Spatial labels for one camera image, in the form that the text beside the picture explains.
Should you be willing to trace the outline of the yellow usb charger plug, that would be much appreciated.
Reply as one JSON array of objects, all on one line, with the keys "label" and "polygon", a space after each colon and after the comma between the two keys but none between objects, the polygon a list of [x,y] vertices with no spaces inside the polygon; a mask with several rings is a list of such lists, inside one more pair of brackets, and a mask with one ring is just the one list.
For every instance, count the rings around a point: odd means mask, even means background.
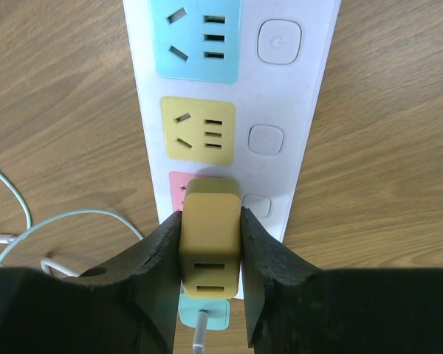
[{"label": "yellow usb charger plug", "polygon": [[188,183],[179,238],[184,292],[197,299],[231,299],[241,265],[241,196],[231,178]]}]

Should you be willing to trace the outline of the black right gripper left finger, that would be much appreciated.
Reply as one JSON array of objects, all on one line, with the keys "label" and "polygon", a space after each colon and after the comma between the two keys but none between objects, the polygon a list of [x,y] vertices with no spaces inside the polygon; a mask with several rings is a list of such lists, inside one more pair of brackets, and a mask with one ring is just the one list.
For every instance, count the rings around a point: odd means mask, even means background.
[{"label": "black right gripper left finger", "polygon": [[171,353],[181,219],[79,277],[0,268],[0,353]]}]

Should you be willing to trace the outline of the white power strip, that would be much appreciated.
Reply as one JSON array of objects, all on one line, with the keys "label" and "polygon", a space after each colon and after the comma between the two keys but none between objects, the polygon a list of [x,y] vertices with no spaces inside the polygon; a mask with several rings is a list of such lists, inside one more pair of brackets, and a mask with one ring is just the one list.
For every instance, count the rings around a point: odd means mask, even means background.
[{"label": "white power strip", "polygon": [[338,1],[125,1],[160,220],[195,177],[236,180],[282,240]]}]

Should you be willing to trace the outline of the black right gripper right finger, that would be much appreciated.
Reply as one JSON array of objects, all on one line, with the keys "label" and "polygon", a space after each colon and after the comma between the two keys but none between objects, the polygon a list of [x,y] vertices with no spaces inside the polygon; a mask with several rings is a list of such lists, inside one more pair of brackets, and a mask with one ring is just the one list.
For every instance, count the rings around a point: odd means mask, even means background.
[{"label": "black right gripper right finger", "polygon": [[443,268],[321,269],[241,211],[247,342],[256,353],[443,353]]}]

